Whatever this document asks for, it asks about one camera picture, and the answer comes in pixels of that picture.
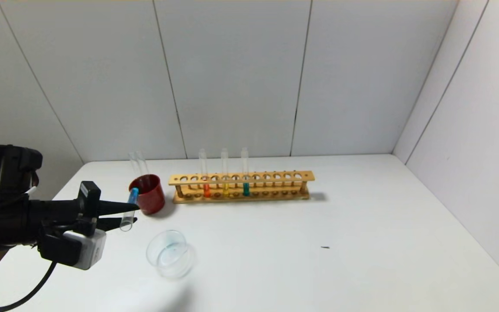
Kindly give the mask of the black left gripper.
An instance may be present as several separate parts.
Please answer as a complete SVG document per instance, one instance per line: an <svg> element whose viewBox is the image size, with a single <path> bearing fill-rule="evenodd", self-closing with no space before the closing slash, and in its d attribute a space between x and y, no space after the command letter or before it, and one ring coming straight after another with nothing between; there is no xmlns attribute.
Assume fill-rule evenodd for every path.
<svg viewBox="0 0 499 312"><path fill-rule="evenodd" d="M30 200L26 225L44 233L73 231L84 236L93 236L96 229L130 231L137 217L98 218L138 211L139 206L135 203L100 200L100 195L101 190L94 182L84 181L75 199Z"/></svg>

